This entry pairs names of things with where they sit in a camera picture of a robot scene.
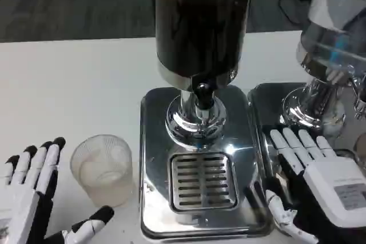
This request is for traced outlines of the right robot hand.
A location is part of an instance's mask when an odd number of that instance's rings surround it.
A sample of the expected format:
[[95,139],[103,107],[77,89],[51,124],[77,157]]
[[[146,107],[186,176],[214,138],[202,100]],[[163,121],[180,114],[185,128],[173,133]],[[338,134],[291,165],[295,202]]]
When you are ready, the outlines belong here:
[[279,229],[301,243],[365,243],[365,175],[357,162],[304,129],[269,135],[290,194],[277,178],[268,181],[265,198]]

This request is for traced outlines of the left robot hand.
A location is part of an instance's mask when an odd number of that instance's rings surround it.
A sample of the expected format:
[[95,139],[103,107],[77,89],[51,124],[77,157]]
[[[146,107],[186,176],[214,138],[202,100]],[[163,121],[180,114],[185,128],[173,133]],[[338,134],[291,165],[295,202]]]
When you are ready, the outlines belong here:
[[46,235],[64,137],[28,146],[1,164],[1,243],[88,243],[114,217],[102,206],[70,230]]

